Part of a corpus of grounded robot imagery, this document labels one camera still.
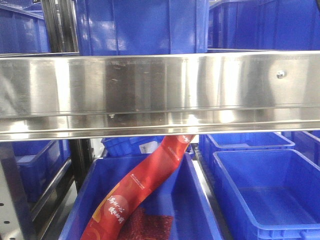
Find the blue plastic crate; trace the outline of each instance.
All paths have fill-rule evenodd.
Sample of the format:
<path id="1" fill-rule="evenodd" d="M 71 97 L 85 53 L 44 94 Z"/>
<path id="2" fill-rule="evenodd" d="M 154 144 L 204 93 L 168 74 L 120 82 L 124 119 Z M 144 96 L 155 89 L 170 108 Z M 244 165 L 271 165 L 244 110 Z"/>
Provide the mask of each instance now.
<path id="1" fill-rule="evenodd" d="M 203 160 L 215 172 L 213 153 L 218 151 L 293 149 L 295 144 L 277 132 L 202 134 L 199 149 Z"/>
<path id="2" fill-rule="evenodd" d="M 205 53 L 207 0 L 76 0 L 81 55 Z"/>
<path id="3" fill-rule="evenodd" d="M 101 143 L 108 156 L 151 154 L 160 145 L 164 136 L 106 137 Z"/>
<path id="4" fill-rule="evenodd" d="M 125 156 L 95 161 L 59 240 L 79 240 L 99 203 L 145 157 Z M 154 191 L 141 207 L 150 215 L 173 216 L 170 240 L 222 239 L 188 154 L 185 154 L 180 168 Z"/>
<path id="5" fill-rule="evenodd" d="M 209 15 L 212 48 L 320 50 L 315 0 L 220 0 Z"/>
<path id="6" fill-rule="evenodd" d="M 19 141 L 12 147 L 27 200 L 36 202 L 70 156 L 68 141 Z"/>
<path id="7" fill-rule="evenodd" d="M 33 4 L 32 0 L 0 0 L 0 4 L 16 8 L 25 9 Z"/>
<path id="8" fill-rule="evenodd" d="M 295 150 L 320 166 L 320 130 L 312 132 L 285 131 L 282 135 L 295 143 Z"/>
<path id="9" fill-rule="evenodd" d="M 43 16 L 0 4 L 0 54 L 49 52 Z"/>
<path id="10" fill-rule="evenodd" d="M 28 11 L 30 13 L 41 15 L 42 17 L 44 16 L 44 11 L 43 11 L 41 2 L 34 3 L 34 4 L 24 8 L 23 10 Z"/>
<path id="11" fill-rule="evenodd" d="M 220 151 L 214 191 L 235 240 L 320 239 L 320 168 L 293 149 Z"/>

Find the red packaging bag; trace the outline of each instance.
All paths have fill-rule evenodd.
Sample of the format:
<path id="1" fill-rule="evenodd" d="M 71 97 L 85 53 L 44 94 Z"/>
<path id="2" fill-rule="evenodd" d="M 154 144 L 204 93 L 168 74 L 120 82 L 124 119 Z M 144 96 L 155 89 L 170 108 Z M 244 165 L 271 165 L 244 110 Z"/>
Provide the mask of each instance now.
<path id="1" fill-rule="evenodd" d="M 96 208 L 81 240 L 117 240 L 131 213 L 178 168 L 194 135 L 165 136 Z"/>

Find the metal screw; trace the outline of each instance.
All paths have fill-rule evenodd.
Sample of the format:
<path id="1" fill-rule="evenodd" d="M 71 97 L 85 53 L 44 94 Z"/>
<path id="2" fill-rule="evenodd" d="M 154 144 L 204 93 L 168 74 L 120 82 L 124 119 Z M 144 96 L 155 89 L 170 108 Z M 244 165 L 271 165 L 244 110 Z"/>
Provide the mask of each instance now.
<path id="1" fill-rule="evenodd" d="M 276 73 L 276 77 L 278 78 L 278 79 L 283 79 L 284 77 L 286 76 L 286 72 L 285 71 L 278 71 L 277 73 Z"/>

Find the metal shelving unit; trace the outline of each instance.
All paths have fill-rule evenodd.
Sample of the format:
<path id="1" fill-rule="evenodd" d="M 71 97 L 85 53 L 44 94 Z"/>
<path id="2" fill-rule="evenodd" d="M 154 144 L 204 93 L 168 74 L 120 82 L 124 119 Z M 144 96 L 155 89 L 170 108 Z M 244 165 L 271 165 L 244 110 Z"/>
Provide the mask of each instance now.
<path id="1" fill-rule="evenodd" d="M 42 0 L 54 53 L 0 56 L 2 240 L 46 234 L 92 162 L 87 138 L 320 128 L 320 51 L 77 56 L 73 6 L 57 2 Z M 30 207 L 6 142 L 44 139 L 70 139 L 71 160 Z"/>

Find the storage shelf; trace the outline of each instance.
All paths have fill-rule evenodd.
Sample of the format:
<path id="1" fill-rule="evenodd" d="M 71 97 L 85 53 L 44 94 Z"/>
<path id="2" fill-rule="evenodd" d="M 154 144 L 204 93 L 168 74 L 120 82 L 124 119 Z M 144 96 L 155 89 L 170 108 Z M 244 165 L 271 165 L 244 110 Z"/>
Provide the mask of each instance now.
<path id="1" fill-rule="evenodd" d="M 0 141 L 320 126 L 320 51 L 0 58 Z"/>

